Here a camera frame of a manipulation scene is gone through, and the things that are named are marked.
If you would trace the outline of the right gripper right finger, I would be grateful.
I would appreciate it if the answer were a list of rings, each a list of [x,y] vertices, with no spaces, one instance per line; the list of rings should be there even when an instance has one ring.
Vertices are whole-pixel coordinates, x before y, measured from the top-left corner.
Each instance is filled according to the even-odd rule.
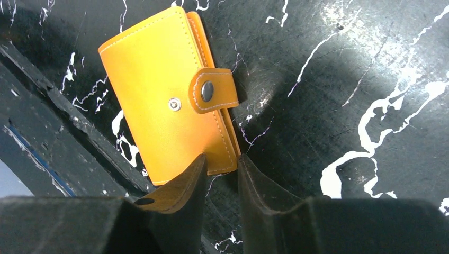
[[[413,199],[300,199],[238,163],[244,253],[448,253],[448,218]]]

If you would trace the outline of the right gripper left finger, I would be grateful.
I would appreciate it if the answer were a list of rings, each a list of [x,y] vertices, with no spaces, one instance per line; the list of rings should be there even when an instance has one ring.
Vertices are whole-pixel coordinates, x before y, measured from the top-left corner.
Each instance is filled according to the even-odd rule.
[[[206,155],[131,202],[122,197],[1,199],[1,253],[199,253]]]

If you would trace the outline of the orange card holder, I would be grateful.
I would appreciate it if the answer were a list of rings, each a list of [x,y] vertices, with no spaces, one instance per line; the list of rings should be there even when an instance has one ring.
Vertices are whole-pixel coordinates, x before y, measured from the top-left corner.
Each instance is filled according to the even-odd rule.
[[[239,104],[236,86],[229,69],[215,67],[197,12],[170,7],[98,53],[153,185],[200,154],[208,175],[237,169],[241,152],[228,112]]]

